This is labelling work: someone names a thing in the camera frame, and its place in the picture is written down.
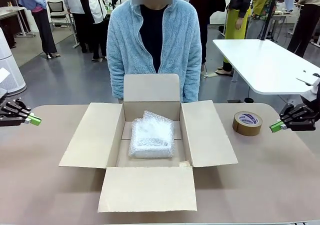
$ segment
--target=bubble wrap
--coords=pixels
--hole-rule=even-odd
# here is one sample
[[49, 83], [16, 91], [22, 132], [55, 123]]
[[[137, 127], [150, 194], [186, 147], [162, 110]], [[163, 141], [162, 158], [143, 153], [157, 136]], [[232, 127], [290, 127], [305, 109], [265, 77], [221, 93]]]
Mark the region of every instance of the bubble wrap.
[[174, 153], [174, 121], [144, 111], [132, 122], [129, 156], [133, 158], [171, 158]]

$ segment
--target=fleece jacket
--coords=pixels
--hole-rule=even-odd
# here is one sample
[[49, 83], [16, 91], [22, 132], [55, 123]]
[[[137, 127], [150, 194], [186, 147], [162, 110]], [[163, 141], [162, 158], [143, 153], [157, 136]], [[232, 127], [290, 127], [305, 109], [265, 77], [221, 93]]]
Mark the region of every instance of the fleece jacket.
[[[154, 74], [153, 58], [140, 35], [143, 25], [140, 5], [128, 0], [111, 14], [107, 35], [107, 62], [112, 94], [124, 97], [125, 74]], [[163, 13], [163, 42], [159, 74], [177, 74], [181, 102], [198, 100], [202, 46], [195, 8], [186, 1], [172, 0]]]

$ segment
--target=person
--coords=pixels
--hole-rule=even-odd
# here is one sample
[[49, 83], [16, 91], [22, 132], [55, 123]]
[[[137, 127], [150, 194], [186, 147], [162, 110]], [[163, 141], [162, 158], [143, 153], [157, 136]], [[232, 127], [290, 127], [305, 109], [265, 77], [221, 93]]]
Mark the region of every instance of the person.
[[195, 8], [183, 0], [128, 0], [111, 14], [107, 62], [112, 94], [125, 74], [177, 74], [182, 102], [198, 100], [202, 46]]
[[296, 24], [288, 50], [303, 58], [312, 34], [320, 19], [320, 0], [299, 0], [297, 6], [304, 3]]
[[[253, 0], [253, 13], [246, 32], [246, 39], [263, 39], [262, 35], [271, 4], [272, 0]], [[273, 17], [275, 11], [276, 6], [273, 7], [271, 17]]]
[[107, 56], [108, 20], [104, 0], [80, 0], [86, 19], [92, 30], [93, 62], [102, 62]]
[[42, 42], [42, 50], [47, 59], [57, 58], [61, 55], [57, 52], [55, 41], [51, 32], [47, 13], [46, 0], [19, 0], [19, 5], [31, 10]]
[[[244, 39], [246, 35], [247, 20], [251, 14], [251, 0], [230, 0], [227, 11], [226, 32], [224, 39]], [[215, 71], [218, 75], [232, 76], [232, 66], [224, 58], [223, 66]]]
[[89, 49], [91, 50], [92, 44], [90, 42], [91, 39], [91, 29], [90, 23], [87, 20], [85, 15], [85, 11], [82, 8], [82, 4], [80, 0], [64, 0], [64, 5], [68, 11], [68, 13], [72, 14], [74, 19], [74, 25], [76, 27], [76, 34], [79, 40], [79, 44], [81, 47], [81, 51], [83, 53], [87, 52], [87, 45], [89, 45]]
[[224, 12], [226, 10], [226, 0], [189, 0], [189, 3], [194, 6], [200, 26], [200, 38], [202, 45], [202, 60], [201, 72], [204, 77], [208, 77], [206, 68], [207, 57], [207, 42], [208, 42], [208, 24], [210, 17], [215, 12]]

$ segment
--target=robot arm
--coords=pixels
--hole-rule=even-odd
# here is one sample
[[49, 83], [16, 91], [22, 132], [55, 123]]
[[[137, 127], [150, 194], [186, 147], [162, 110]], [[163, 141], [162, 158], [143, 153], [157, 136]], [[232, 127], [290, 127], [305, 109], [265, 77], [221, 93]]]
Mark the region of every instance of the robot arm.
[[302, 102], [297, 106], [287, 103], [279, 116], [277, 123], [270, 126], [273, 133], [280, 130], [291, 129], [292, 131], [314, 131], [315, 123], [320, 119], [320, 75], [314, 74], [319, 79], [313, 84], [307, 84], [312, 88], [301, 94]]
[[39, 126], [41, 118], [35, 116], [21, 98], [0, 98], [0, 127], [19, 126], [22, 123]]

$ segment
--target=jacket zipper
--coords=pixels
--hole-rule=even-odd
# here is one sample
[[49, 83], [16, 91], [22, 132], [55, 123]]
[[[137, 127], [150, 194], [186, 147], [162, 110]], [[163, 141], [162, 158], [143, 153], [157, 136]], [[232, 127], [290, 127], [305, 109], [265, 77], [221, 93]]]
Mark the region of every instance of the jacket zipper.
[[166, 13], [166, 10], [170, 7], [170, 6], [167, 6], [166, 9], [163, 11], [163, 17], [162, 17], [162, 47], [161, 47], [161, 55], [160, 55], [160, 66], [159, 66], [159, 69], [158, 69], [158, 74], [160, 73], [161, 71], [161, 68], [162, 68], [162, 56], [163, 56], [163, 51], [164, 51], [164, 40], [165, 40], [165, 30], [164, 30], [164, 25], [165, 25], [165, 13]]
[[138, 39], [138, 41], [139, 41], [140, 46], [141, 46], [141, 47], [144, 49], [144, 51], [151, 57], [151, 60], [152, 60], [152, 70], [154, 71], [154, 73], [157, 73], [156, 70], [155, 70], [155, 66], [153, 66], [153, 61], [154, 61], [154, 59], [153, 59], [153, 57], [151, 56], [151, 54], [147, 51], [147, 49], [146, 49], [146, 47], [144, 46], [144, 44], [142, 43], [142, 41], [140, 41], [140, 37], [139, 37], [139, 32], [140, 32], [140, 30], [141, 30], [141, 28], [142, 28], [142, 25], [144, 24], [144, 17], [143, 17], [141, 14], [139, 14], [139, 13], [136, 12], [136, 7], [135, 7], [135, 6], [133, 7], [133, 11], [134, 11], [139, 17], [142, 18], [142, 23], [141, 23], [141, 25], [140, 25], [140, 28], [139, 28], [138, 34], [137, 34], [137, 39]]

